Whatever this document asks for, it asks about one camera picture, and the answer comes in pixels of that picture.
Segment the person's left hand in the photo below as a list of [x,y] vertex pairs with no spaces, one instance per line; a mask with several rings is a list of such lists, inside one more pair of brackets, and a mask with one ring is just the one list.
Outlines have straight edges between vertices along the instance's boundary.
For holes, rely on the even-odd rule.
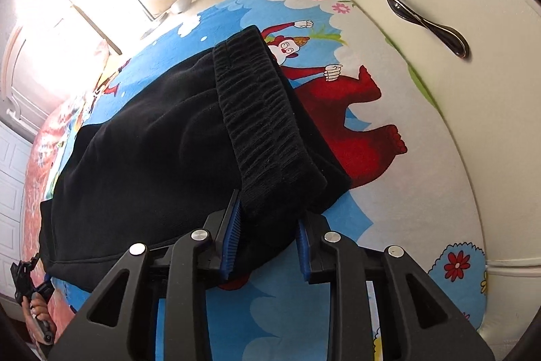
[[45,343],[40,327],[37,325],[37,320],[40,320],[40,322],[48,322],[50,331],[53,335],[56,334],[57,326],[49,314],[47,303],[40,294],[37,294],[32,300],[24,297],[22,301],[22,312],[25,318],[27,331],[33,340],[40,342],[41,344]]

